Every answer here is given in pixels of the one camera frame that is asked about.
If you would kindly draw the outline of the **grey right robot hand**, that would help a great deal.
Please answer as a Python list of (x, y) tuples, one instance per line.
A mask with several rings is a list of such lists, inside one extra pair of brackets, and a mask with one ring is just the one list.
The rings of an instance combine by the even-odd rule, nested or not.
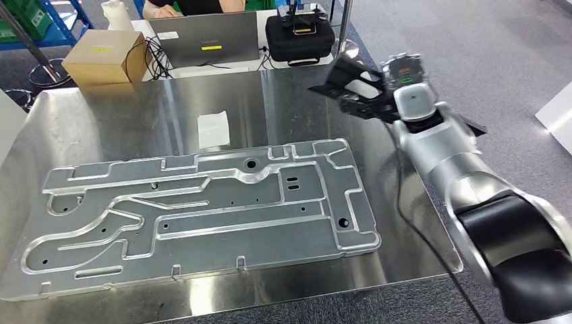
[(388, 60), (381, 63), (381, 68), (386, 84), (392, 90), (428, 82), (420, 54), (391, 55)]

